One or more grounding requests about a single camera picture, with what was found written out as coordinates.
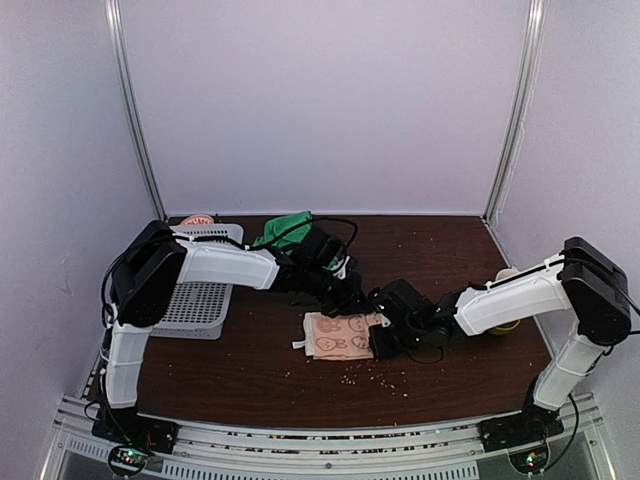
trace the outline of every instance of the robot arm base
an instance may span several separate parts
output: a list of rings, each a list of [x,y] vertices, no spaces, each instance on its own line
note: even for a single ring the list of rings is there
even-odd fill
[[[133,433],[125,436],[120,428]],[[91,434],[110,442],[129,445],[141,452],[153,450],[170,455],[178,437],[178,424],[140,416],[137,407],[108,411],[102,406]]]

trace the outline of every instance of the pink object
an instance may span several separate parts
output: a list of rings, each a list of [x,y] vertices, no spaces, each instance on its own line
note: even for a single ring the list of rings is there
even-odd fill
[[[304,318],[307,355],[314,360],[362,360],[373,358],[369,327],[378,325],[377,313],[329,318],[307,313]]]

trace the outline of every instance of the black cable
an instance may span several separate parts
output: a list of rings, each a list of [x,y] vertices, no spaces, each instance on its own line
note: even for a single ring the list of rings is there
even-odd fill
[[[580,411],[578,410],[578,405],[576,405],[576,401],[573,399],[573,395],[569,394],[569,400],[571,400],[571,404],[573,405],[573,410],[574,410],[574,412],[576,414],[576,423],[573,426],[573,432],[571,433],[571,436],[569,437],[569,441],[567,442],[567,444],[564,446],[564,448],[560,452],[560,455],[558,455],[553,462],[551,462],[549,465],[547,465],[546,467],[544,467],[542,469],[542,473],[543,474],[548,472],[549,470],[551,470],[553,467],[555,467],[558,464],[558,462],[562,459],[564,454],[567,453],[567,450],[569,450],[569,447],[571,446],[571,444],[575,440],[576,435],[578,433],[578,427],[580,426]]]
[[[347,241],[347,243],[345,243],[345,248],[343,250],[346,250],[347,248],[349,248],[351,246],[351,244],[353,243],[353,241],[356,239],[356,236],[358,235],[358,224],[352,220],[346,219],[346,218],[341,218],[341,217],[329,217],[327,215],[323,215],[323,216],[319,216],[319,217],[313,217],[310,218],[308,220],[304,220],[303,222],[300,222],[296,225],[292,225],[291,227],[285,229],[283,232],[281,232],[280,234],[276,235],[275,237],[273,237],[271,240],[269,240],[266,243],[260,244],[260,245],[252,245],[249,247],[249,250],[262,250],[265,249],[267,247],[271,247],[273,246],[276,242],[279,242],[280,240],[282,240],[283,238],[285,238],[287,235],[289,235],[291,232],[295,232],[296,230],[298,230],[299,228],[302,228],[306,225],[309,225],[311,223],[315,223],[315,222],[334,222],[334,223],[344,223],[346,225],[349,225],[353,228],[353,231],[351,233],[351,237],[349,238],[349,240]]]

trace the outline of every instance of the gray plastic basket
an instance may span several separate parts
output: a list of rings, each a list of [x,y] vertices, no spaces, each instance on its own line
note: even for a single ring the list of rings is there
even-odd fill
[[[197,237],[224,235],[242,242],[244,230],[240,225],[176,226],[176,232]],[[152,330],[154,337],[201,338],[217,340],[227,316],[233,285],[225,283],[189,282],[176,285],[167,313]]]

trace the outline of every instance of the aluminum frame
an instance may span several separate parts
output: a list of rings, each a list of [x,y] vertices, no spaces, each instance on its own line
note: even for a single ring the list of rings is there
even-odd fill
[[[167,213],[164,209],[164,205],[162,204],[162,198],[160,197],[160,191],[158,189],[158,182],[153,173],[153,167],[151,166],[147,143],[142,131],[140,113],[138,112],[138,105],[133,91],[133,82],[131,80],[131,71],[129,69],[129,60],[127,58],[127,49],[124,40],[124,30],[122,28],[122,19],[120,16],[120,1],[105,0],[105,9],[134,150],[138,158],[142,177],[147,188],[147,192],[151,197],[151,202],[153,203],[156,216],[160,220],[166,220]]]
[[[581,395],[576,400],[579,431],[589,440],[598,478],[615,480],[606,430],[593,395]],[[92,422],[84,415],[87,403],[71,397],[62,399],[40,480],[58,480],[66,452],[97,460],[106,458],[113,444],[91,436]],[[96,407],[89,407],[87,413],[95,415]],[[570,436],[575,425],[571,404],[563,406],[560,415],[565,432],[554,441]],[[211,478],[419,478],[415,476],[472,468],[479,460],[506,455],[507,450],[483,450],[477,424],[491,417],[343,430],[250,428],[178,420],[180,430],[173,455],[158,455],[148,473],[159,478],[206,478],[207,472],[217,473]],[[188,471],[189,477],[176,476],[181,469]]]
[[[503,199],[504,191],[508,185],[509,173],[517,156],[520,142],[522,141],[522,123],[527,104],[533,92],[545,11],[546,0],[531,0],[527,32],[522,50],[520,73],[518,75],[513,107],[511,109],[511,117],[500,155],[498,171],[496,172],[487,208],[484,213],[484,219],[490,224],[495,222],[496,215],[499,213],[500,202]]]

